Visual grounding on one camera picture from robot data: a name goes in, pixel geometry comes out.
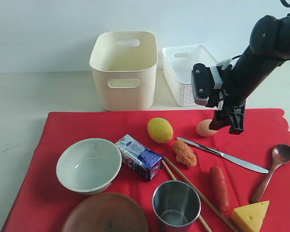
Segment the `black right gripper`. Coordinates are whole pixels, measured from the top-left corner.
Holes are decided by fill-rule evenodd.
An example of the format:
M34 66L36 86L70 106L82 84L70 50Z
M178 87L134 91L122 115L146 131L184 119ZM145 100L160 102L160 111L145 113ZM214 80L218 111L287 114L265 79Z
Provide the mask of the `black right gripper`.
M223 82L222 93L219 94L222 99L217 103L218 110L214 111L209 129L217 131L230 126L229 134L239 135L244 131L245 107L233 107L229 115L222 111L223 107L244 103L261 82L284 63L284 59L258 56L247 48L235 65L231 65L231 61L228 59L217 64Z

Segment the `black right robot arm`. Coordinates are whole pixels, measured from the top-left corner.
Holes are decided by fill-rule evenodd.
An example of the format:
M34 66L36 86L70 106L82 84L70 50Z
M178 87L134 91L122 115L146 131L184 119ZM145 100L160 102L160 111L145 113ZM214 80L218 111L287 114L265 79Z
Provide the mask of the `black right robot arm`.
M211 130L229 126L230 134L244 130L248 96L274 71L290 60L290 15L277 19L266 15L254 26L249 45L235 65L219 65L222 85L210 101L218 107L209 125Z

